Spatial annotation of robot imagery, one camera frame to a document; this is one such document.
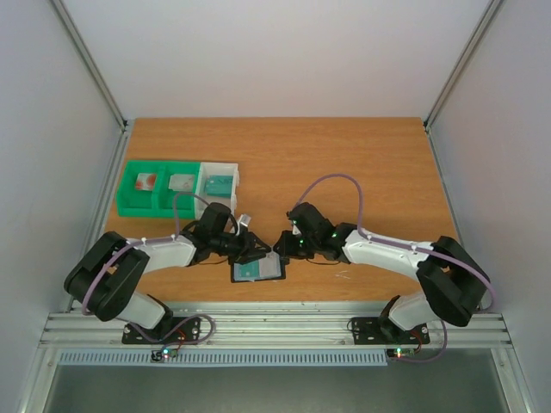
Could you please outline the white red patterned card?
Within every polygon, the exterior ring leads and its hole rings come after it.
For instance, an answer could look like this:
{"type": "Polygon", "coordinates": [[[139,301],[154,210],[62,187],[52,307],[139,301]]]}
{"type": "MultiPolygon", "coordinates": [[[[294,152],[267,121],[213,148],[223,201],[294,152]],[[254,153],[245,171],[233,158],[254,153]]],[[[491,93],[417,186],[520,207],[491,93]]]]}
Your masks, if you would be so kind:
{"type": "Polygon", "coordinates": [[[258,275],[263,279],[276,278],[281,275],[280,257],[275,252],[270,252],[258,261],[258,275]]]}

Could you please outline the black leather card holder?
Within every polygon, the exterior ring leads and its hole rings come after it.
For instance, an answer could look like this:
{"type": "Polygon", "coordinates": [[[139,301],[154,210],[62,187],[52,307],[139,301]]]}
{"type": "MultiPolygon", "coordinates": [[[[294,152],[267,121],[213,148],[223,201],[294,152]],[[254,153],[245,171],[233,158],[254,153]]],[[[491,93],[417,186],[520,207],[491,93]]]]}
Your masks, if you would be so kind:
{"type": "Polygon", "coordinates": [[[246,264],[232,266],[231,282],[259,282],[264,280],[285,280],[285,262],[275,253],[246,264]]]}

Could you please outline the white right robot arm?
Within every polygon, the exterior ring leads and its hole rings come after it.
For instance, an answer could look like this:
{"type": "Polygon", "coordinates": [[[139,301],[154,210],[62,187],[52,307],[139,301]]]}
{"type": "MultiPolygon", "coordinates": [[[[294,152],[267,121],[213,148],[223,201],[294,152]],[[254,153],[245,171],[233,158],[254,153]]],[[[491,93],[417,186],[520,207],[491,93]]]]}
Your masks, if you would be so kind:
{"type": "Polygon", "coordinates": [[[291,229],[274,246],[284,258],[321,255],[329,262],[369,265],[418,282],[419,292],[392,298],[376,319],[375,332],[385,343],[396,343],[433,321],[465,327],[490,291],[489,277],[452,237],[414,243],[351,223],[333,225],[308,202],[288,212],[288,220],[291,229]]]}

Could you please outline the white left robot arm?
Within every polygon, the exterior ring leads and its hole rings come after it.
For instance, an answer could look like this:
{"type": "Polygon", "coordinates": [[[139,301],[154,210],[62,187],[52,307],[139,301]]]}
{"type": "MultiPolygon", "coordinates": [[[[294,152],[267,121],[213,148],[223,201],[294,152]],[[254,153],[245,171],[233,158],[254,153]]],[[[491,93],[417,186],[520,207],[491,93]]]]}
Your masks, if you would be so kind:
{"type": "Polygon", "coordinates": [[[137,324],[153,342],[165,342],[174,323],[162,303],[136,292],[144,274],[192,267],[213,253],[231,264],[246,264],[270,252],[229,207],[213,202],[199,219],[168,237],[131,240],[115,231],[104,233],[66,276],[64,289],[85,315],[137,324]]]}

